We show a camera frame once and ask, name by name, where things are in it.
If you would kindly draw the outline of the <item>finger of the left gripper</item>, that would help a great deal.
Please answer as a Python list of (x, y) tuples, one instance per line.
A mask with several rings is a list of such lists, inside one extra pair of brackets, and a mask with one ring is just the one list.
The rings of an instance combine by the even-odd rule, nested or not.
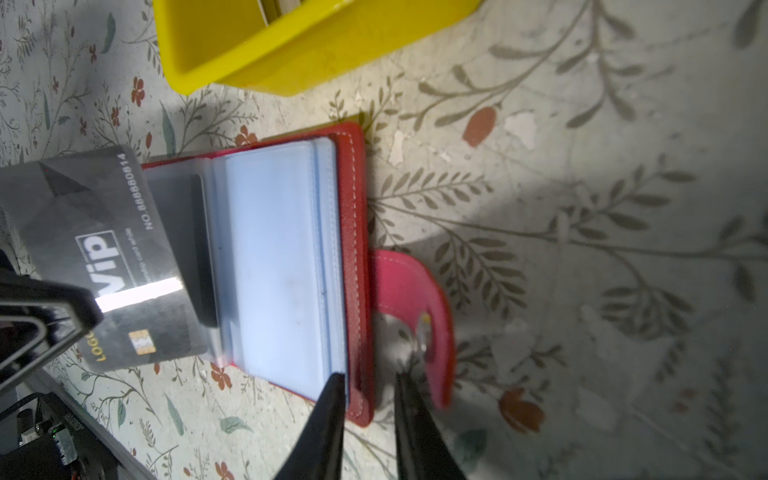
[(31, 373), (84, 336), (71, 320), (46, 323), (32, 316), (1, 318), (1, 394), (13, 390)]
[(88, 289), (1, 271), (1, 316), (32, 317), (50, 325), (73, 321), (90, 331), (104, 318)]

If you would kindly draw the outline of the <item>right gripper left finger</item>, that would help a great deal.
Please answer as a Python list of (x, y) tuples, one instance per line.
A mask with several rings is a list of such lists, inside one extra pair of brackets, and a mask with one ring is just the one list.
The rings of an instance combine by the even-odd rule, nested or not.
[(345, 413), (345, 376), (333, 373), (275, 479), (340, 479)]

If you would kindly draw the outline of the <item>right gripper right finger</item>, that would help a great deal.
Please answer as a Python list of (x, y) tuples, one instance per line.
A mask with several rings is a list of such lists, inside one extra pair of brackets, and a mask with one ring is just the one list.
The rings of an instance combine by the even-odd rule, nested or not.
[(466, 479), (407, 373), (396, 376), (394, 411), (399, 479)]

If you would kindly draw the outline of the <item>red leather card holder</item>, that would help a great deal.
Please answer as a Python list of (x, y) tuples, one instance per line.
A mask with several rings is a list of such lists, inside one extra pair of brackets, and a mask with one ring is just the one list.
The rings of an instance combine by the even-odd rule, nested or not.
[(380, 312), (417, 337), (434, 405), (450, 405), (449, 302), (417, 259), (369, 247), (366, 149), (352, 122), (144, 166), (217, 369), (308, 400), (347, 381), (347, 417), (375, 407)]

